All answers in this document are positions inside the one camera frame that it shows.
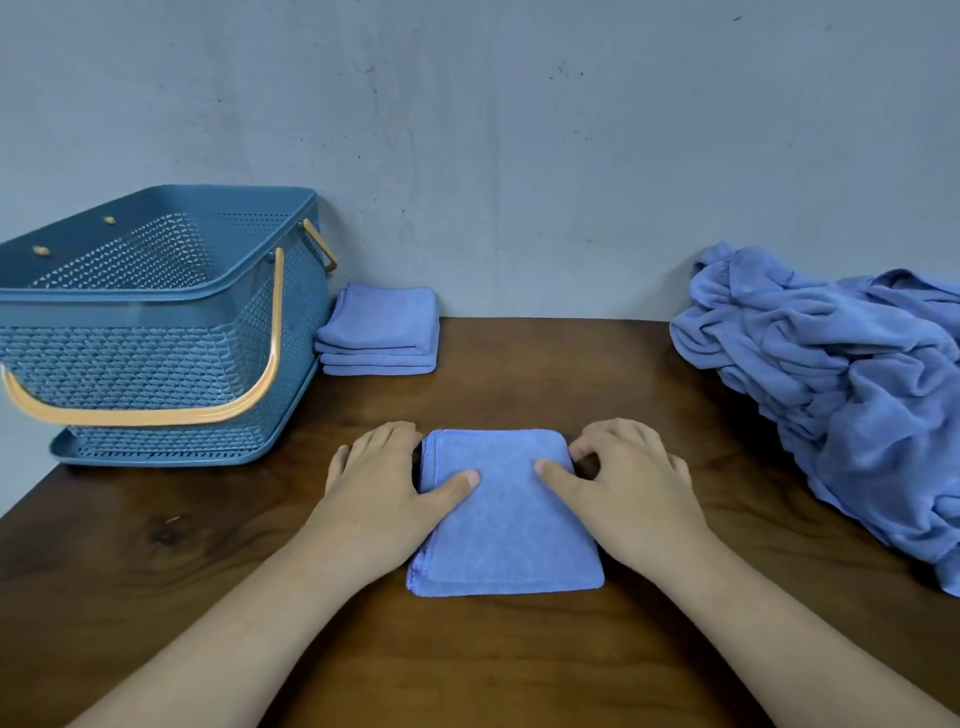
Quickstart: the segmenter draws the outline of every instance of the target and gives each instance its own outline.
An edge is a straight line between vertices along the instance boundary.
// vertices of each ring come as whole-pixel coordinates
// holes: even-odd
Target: orange basket handle
[[[270,324],[270,354],[260,379],[236,400],[212,407],[183,409],[73,409],[56,407],[35,398],[9,369],[0,366],[3,383],[12,402],[31,417],[54,425],[90,427],[166,427],[211,425],[242,415],[270,391],[280,368],[280,337],[283,332],[283,249],[274,251],[274,310]]]
[[[324,237],[320,235],[320,231],[313,226],[313,223],[304,217],[300,224],[303,225],[306,234],[313,238],[313,242],[317,244],[317,247],[324,252],[324,255],[330,258],[330,262],[324,266],[324,270],[328,273],[333,273],[337,270],[337,266],[340,265],[340,263],[337,262],[337,256],[330,250],[330,246],[326,244]]]

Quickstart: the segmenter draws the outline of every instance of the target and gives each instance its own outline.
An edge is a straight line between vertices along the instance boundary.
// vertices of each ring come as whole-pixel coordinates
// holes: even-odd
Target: left hand
[[[337,571],[356,589],[401,566],[480,482],[477,471],[463,471],[418,494],[412,456],[422,439],[413,423],[398,422],[368,432],[352,448],[341,445],[324,498],[297,535],[334,549]]]

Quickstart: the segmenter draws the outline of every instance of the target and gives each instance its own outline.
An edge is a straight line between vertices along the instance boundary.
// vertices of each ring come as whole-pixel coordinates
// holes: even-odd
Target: blue microfiber towel
[[[410,376],[410,375],[428,375],[437,369],[436,359],[433,364],[420,367],[373,367],[373,366],[349,366],[342,367],[336,364],[324,364],[324,374],[331,376]]]
[[[537,458],[573,470],[564,436],[544,429],[431,432],[420,491],[464,470],[481,483],[430,534],[407,571],[418,596],[569,592],[603,586],[597,546],[534,473]]]
[[[337,293],[327,324],[317,331],[323,353],[430,354],[440,309],[429,288],[373,288],[351,283]]]
[[[960,596],[960,288],[809,279],[762,248],[699,258],[677,351],[759,404],[821,500]]]
[[[431,367],[437,365],[437,348],[440,346],[440,319],[433,327],[433,335],[427,353],[399,354],[393,349],[376,350],[375,353],[322,353],[322,364],[347,367]]]

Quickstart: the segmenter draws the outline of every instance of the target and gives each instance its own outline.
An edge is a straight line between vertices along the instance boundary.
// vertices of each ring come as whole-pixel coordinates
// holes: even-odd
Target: wooden table
[[[685,364],[665,324],[448,319],[441,342],[431,376],[318,376],[257,463],[46,477],[0,521],[0,725],[60,726],[148,660],[291,537],[336,447],[364,431],[572,438],[615,416],[689,462],[744,558],[960,712],[960,600],[817,501],[756,407]],[[605,568],[597,591],[450,599],[410,595],[399,570],[330,623],[264,723],[769,725],[657,589]]]

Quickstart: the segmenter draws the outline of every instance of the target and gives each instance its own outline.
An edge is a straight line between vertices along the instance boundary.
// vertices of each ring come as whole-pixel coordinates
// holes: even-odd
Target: finger
[[[417,496],[417,507],[423,519],[423,527],[433,530],[437,523],[473,493],[473,489],[479,483],[480,473],[463,471],[451,477],[440,488]]]
[[[370,446],[370,440],[373,437],[373,434],[376,432],[375,429],[372,429],[370,432],[366,432],[360,437],[357,438],[356,442],[353,443],[353,447],[350,448],[350,457],[347,458],[347,467],[349,468],[353,463],[356,462],[356,459],[364,453],[364,450]]]
[[[397,425],[399,425],[399,423],[386,423],[375,429],[370,436],[370,442],[367,444],[367,448],[380,449],[386,445],[387,440],[390,439],[390,434],[396,429]]]
[[[417,432],[417,426],[413,423],[396,423],[394,431],[390,433],[387,447],[413,452],[422,439],[423,435]]]
[[[616,445],[619,439],[605,429],[589,427],[584,430],[584,434],[570,443],[570,457],[574,460],[580,460],[596,452],[601,459],[605,452]]]
[[[611,435],[616,435],[625,442],[633,443],[634,445],[643,445],[643,433],[640,431],[639,425],[640,423],[635,420],[625,420],[622,417],[618,417],[615,420],[605,420],[587,425],[587,427],[584,428],[584,432],[587,430],[602,430],[609,432]]]
[[[687,488],[693,488],[693,479],[690,477],[690,468],[686,465],[686,461],[676,455],[667,455],[670,459],[670,465],[673,466],[674,471],[677,475],[680,476],[680,480],[684,482],[684,485]]]
[[[643,434],[643,441],[647,444],[647,448],[659,457],[666,457],[666,448],[663,446],[660,433],[644,423],[636,424],[640,428],[640,432]]]
[[[553,460],[541,458],[534,464],[534,470],[540,480],[551,491],[557,494],[567,507],[578,516],[583,509],[584,487],[588,483],[579,477],[564,470]]]
[[[350,455],[350,448],[348,448],[346,445],[341,445],[337,448],[336,453],[334,453],[333,459],[330,460],[330,467],[326,470],[326,486],[324,487],[325,494],[333,490],[337,480],[339,480],[340,476],[344,474],[344,469],[347,467],[348,455]]]

